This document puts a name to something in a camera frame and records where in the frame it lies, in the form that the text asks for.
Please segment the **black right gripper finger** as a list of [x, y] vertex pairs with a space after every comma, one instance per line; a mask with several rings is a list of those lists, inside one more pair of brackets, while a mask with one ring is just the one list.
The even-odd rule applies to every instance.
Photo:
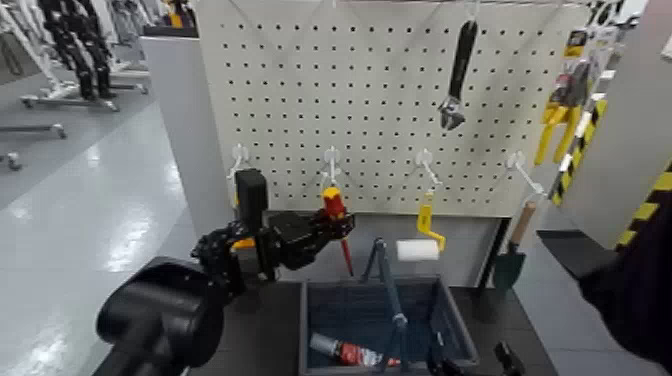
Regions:
[[427, 354], [427, 369], [432, 376], [468, 376], [465, 369], [450, 360], [443, 352], [442, 339], [435, 335]]
[[524, 376], [526, 369], [518, 355], [506, 341], [500, 341], [494, 348], [495, 356], [502, 366], [504, 376]]

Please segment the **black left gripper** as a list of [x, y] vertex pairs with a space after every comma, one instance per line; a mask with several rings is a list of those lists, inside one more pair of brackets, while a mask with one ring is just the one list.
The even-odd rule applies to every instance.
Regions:
[[282, 212], [268, 219], [269, 245], [266, 255], [272, 268], [298, 270], [313, 263], [331, 240], [345, 239], [355, 227], [355, 216], [332, 218], [324, 208], [310, 215]]

